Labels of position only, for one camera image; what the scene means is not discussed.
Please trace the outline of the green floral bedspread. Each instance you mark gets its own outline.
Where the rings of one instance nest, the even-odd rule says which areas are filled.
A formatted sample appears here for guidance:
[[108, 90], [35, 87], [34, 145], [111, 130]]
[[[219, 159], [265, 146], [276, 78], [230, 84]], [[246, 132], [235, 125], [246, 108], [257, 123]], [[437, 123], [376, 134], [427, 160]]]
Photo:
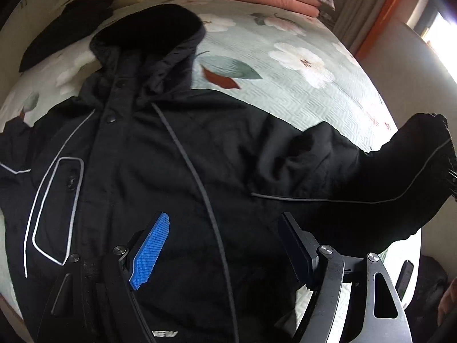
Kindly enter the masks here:
[[[318, 19], [268, 5], [232, 0], [146, 0], [122, 9], [101, 23], [115, 21], [160, 3], [175, 3], [203, 18], [206, 36], [198, 46], [193, 88], [224, 92], [304, 130], [326, 121], [359, 148], [378, 150], [397, 127], [384, 100], [356, 59]], [[33, 125], [53, 106], [77, 95], [99, 68], [89, 43], [94, 35], [67, 46], [26, 71], [1, 107], [1, 131], [24, 115]], [[292, 69], [298, 59], [311, 70]], [[209, 71], [233, 80], [224, 88], [207, 80]], [[413, 299], [418, 278], [421, 230], [394, 242], [380, 257], [395, 283], [406, 259], [415, 270], [402, 296]]]

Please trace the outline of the black garment on bed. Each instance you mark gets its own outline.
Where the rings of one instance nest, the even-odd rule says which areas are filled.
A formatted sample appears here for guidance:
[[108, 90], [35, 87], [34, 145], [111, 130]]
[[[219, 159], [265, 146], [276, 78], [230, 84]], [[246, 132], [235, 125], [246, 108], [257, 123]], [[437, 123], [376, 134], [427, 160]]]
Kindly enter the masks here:
[[92, 34], [112, 16], [114, 0], [74, 0], [67, 4], [25, 50], [19, 73], [28, 71], [49, 56]]

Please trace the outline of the beige window curtain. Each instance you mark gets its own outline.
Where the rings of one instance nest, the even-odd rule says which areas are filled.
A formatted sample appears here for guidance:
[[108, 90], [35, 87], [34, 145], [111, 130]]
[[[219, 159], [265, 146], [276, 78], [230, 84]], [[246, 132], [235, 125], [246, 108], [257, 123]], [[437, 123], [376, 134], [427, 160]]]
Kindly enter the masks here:
[[400, 0], [346, 0], [333, 33], [354, 57], [362, 58]]

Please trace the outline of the black hooded jacket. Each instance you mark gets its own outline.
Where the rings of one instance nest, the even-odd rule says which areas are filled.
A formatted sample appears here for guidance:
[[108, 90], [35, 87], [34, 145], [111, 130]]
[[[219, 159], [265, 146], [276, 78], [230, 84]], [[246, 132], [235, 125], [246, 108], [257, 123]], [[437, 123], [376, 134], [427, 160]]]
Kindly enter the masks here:
[[34, 125], [1, 132], [1, 211], [19, 309], [38, 338], [72, 255], [98, 261], [159, 213], [170, 230], [136, 298], [174, 342], [291, 342], [297, 273], [277, 222], [290, 212], [347, 256], [381, 252], [451, 195], [445, 118], [416, 114], [378, 151], [327, 122], [306, 130], [191, 87], [205, 28], [175, 4], [128, 15], [91, 40], [101, 68]]

